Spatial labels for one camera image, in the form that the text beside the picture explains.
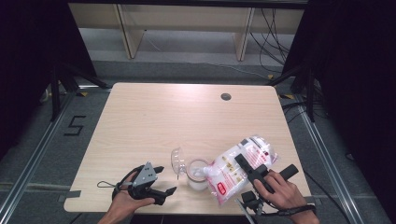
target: hand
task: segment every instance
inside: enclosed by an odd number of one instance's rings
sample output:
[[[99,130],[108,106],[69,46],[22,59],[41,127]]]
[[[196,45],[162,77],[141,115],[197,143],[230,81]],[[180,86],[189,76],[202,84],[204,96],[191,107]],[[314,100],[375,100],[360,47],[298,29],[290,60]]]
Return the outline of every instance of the hand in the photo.
[[[270,193],[259,180],[254,180],[254,187],[260,195],[278,209],[288,209],[306,205],[306,200],[297,186],[286,181],[279,173],[270,170],[265,181],[273,188],[274,194]],[[318,218],[312,211],[304,211],[290,216],[294,223],[319,223]]]
[[[131,181],[135,174],[136,172],[132,173],[130,176],[128,176],[128,178],[126,178],[125,181]],[[108,208],[108,211],[98,224],[119,223],[128,216],[132,215],[139,207],[147,206],[153,203],[155,203],[153,198],[135,200],[128,194],[128,191],[121,190],[116,195],[116,197],[114,197],[113,202]]]

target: gray carpet floor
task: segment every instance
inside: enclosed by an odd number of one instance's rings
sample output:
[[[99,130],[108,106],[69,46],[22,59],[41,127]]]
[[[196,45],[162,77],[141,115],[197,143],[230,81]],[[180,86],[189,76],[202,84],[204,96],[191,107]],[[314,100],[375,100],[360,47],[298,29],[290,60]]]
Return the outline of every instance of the gray carpet floor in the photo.
[[[170,83],[211,83],[235,85],[263,85],[268,72],[257,65],[238,65],[237,68],[249,71],[241,73],[228,67],[198,63],[123,63],[123,62],[94,62],[99,78],[108,84],[119,81],[127,82],[170,82]],[[77,78],[80,84],[89,84]],[[292,78],[276,86],[278,94],[290,93]],[[64,119],[49,148],[40,162],[31,182],[24,192],[21,201],[15,209],[9,223],[69,223],[77,214],[67,213],[60,200],[70,188],[78,167],[90,142],[93,130],[99,120],[109,92],[89,92],[85,97],[76,96],[67,108]],[[292,99],[280,99],[282,105],[294,103]],[[323,105],[315,105],[316,125],[326,147],[336,162],[337,169],[344,178],[347,188],[362,214],[365,223],[390,223],[378,200],[362,176],[354,161],[345,156],[347,149],[332,126],[331,118],[327,118]],[[0,197],[3,201],[20,173],[28,162],[41,136],[50,124],[51,102],[47,101],[38,107],[18,145],[12,148],[0,162]],[[292,108],[286,115],[290,132],[297,148],[304,169],[311,174],[319,184],[339,203],[329,176],[317,153],[315,145],[305,128],[303,119],[297,107]],[[65,133],[75,133],[75,129],[68,127],[74,116],[85,116],[78,119],[83,125],[80,135],[66,136]],[[347,223],[335,204],[309,178],[308,185],[316,199],[318,217],[321,223]],[[74,223],[96,223],[103,214],[83,214]],[[202,220],[201,223],[211,223],[206,217],[155,217],[135,216],[132,223],[191,223]],[[233,219],[227,223],[248,223],[247,220]],[[283,217],[271,217],[263,223],[290,223]]]

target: finger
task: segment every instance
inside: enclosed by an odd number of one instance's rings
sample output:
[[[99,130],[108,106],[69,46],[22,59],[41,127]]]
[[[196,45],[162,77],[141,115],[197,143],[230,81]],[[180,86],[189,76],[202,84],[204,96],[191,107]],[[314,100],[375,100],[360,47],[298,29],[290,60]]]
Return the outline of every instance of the finger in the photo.
[[[260,182],[260,180],[254,180],[254,187],[264,199],[270,200],[269,198],[271,197],[272,193],[268,192],[268,190],[265,188],[262,182]]]
[[[280,188],[280,184],[276,181],[276,179],[272,175],[267,175],[265,181],[271,186],[274,191],[277,191]]]
[[[280,173],[270,170],[268,175],[271,176],[279,185],[281,186],[287,185],[286,180],[283,178],[283,176]]]
[[[136,174],[136,171],[133,172],[133,173],[131,173],[131,174],[125,179],[125,181],[130,182],[130,181],[132,180],[132,178],[134,177],[135,174]]]
[[[128,177],[126,177],[126,179],[125,179],[125,181],[124,181],[123,183],[125,183],[125,182],[131,182],[131,181],[132,181],[132,178],[134,177],[134,175],[136,175],[136,172],[133,172],[133,173],[131,173],[130,175],[128,175]],[[128,185],[121,185],[121,186],[120,186],[120,189],[126,190],[126,189],[128,189]]]
[[[142,199],[142,200],[138,200],[138,206],[139,207],[147,206],[147,205],[150,205],[150,204],[153,204],[153,203],[155,203],[155,200],[153,198],[145,198],[145,199]]]

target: black wire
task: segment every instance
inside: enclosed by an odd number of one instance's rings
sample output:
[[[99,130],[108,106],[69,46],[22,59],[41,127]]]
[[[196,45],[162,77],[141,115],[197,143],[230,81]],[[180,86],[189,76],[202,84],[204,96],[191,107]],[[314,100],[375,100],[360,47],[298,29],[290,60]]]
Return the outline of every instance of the black wire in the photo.
[[[107,184],[108,186],[99,186],[99,185],[102,184],[102,183],[105,183],[105,184]],[[102,180],[102,181],[99,181],[99,182],[96,184],[96,187],[98,187],[98,188],[100,188],[100,189],[103,189],[103,188],[115,188],[116,185],[110,184],[110,183],[108,183],[108,182]]]
[[[283,114],[286,116],[286,114],[292,109],[292,107],[289,107],[288,110],[286,112],[284,112]]]
[[[264,44],[268,44],[269,46],[271,46],[274,49],[278,49],[277,46],[274,46],[273,44],[271,44],[270,42],[268,42],[268,37],[270,36],[270,33],[267,34],[266,37],[264,37],[264,34],[262,33],[262,38],[264,39]]]
[[[338,204],[335,199],[326,191],[326,189],[324,189],[319,183],[318,181],[316,181],[314,179],[314,177],[312,177],[312,175],[310,175],[305,169],[303,169],[304,174],[306,174],[325,194],[327,197],[329,197],[329,199],[335,204],[335,206],[338,208],[338,210],[341,212],[341,214],[344,216],[344,218],[346,219],[346,222],[350,224],[349,218],[347,218],[347,214],[345,213],[345,211],[341,208],[340,204]]]
[[[324,115],[320,115],[320,114],[318,114],[316,112],[316,111],[327,111],[327,109],[326,109],[326,106],[325,106],[324,95],[321,92],[321,89],[318,86],[314,85],[314,91],[315,91],[314,92],[314,94],[315,94],[314,105],[320,105],[321,106],[321,108],[315,108],[314,109],[314,113],[315,113],[315,115],[317,115],[320,118],[328,119],[329,115],[327,113],[324,113]]]
[[[79,213],[78,215],[76,215],[76,216],[69,222],[69,224],[73,224],[81,215],[82,215],[82,213]]]
[[[279,39],[277,38],[276,23],[275,23],[275,15],[276,15],[276,10],[273,9],[273,17],[272,17],[273,20],[272,20],[271,25],[270,25],[269,22],[268,22],[268,20],[267,20],[267,18],[266,18],[266,16],[265,16],[265,14],[264,14],[264,11],[263,11],[263,9],[262,9],[262,16],[264,17],[265,23],[267,23],[267,27],[268,27],[268,31],[269,31],[268,34],[271,34],[271,36],[273,37],[273,39],[275,40],[275,42],[276,42],[276,44],[277,44],[277,47],[273,46],[273,45],[270,44],[269,42],[268,42],[268,44],[269,44],[271,47],[273,47],[273,48],[275,48],[275,49],[278,49],[280,55],[282,56],[283,61],[286,61],[286,56],[285,56],[285,54],[284,54],[284,51],[286,51],[287,53],[289,53],[289,49],[287,49],[286,47],[284,47],[283,45],[281,45],[280,42],[279,42]]]
[[[265,48],[262,47],[262,45],[259,43],[259,41],[257,41],[257,39],[254,37],[254,35],[252,33],[250,33],[250,35],[253,37],[254,41],[257,43],[257,45],[259,45],[260,49],[260,65],[262,66],[263,69],[267,70],[268,72],[274,72],[274,73],[281,73],[280,71],[275,71],[269,68],[266,68],[263,64],[262,64],[262,51],[266,50]]]
[[[293,118],[291,118],[288,123],[292,122],[295,118],[297,118],[299,115],[303,114],[304,112],[306,112],[306,110],[301,111],[300,113],[296,114]]]
[[[274,54],[272,54],[270,51],[268,51],[268,49],[266,49],[263,45],[261,45],[259,43],[259,41],[257,41],[256,37],[254,37],[253,33],[250,33],[250,35],[253,37],[254,41],[256,41],[257,45],[259,45],[259,47],[268,54],[268,56],[270,56],[272,59],[274,59],[275,61],[277,61],[280,64],[284,64],[282,61],[280,61],[277,57],[274,56]]]
[[[282,109],[292,108],[292,107],[295,107],[297,105],[305,105],[305,104],[306,104],[306,101],[298,102],[298,103],[291,103],[291,104],[288,104],[288,105],[282,105]]]

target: red label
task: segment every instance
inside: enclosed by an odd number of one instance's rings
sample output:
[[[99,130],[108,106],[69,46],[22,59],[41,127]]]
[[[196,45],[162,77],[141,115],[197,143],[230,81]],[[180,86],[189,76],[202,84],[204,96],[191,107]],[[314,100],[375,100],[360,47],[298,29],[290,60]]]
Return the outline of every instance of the red label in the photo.
[[[221,182],[218,183],[218,190],[219,190],[221,195],[224,195],[225,192],[227,192],[227,190],[225,190],[224,185]]]

